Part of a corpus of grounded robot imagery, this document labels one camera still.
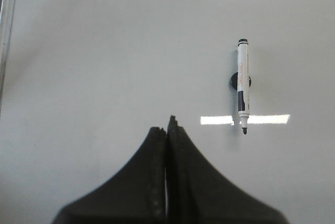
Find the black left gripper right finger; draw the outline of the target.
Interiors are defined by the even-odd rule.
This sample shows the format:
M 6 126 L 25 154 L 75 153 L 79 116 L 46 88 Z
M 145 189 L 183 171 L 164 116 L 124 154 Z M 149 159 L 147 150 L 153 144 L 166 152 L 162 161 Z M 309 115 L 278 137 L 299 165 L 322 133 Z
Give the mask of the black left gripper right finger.
M 288 223 L 277 209 L 225 178 L 171 116 L 166 178 L 169 223 Z

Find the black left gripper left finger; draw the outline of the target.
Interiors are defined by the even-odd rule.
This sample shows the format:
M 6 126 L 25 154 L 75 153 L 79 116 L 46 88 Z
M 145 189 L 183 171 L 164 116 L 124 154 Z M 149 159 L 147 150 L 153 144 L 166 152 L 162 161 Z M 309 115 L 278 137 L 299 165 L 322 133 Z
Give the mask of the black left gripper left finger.
M 63 207 L 53 223 L 165 223 L 165 147 L 166 132 L 150 128 L 118 173 Z

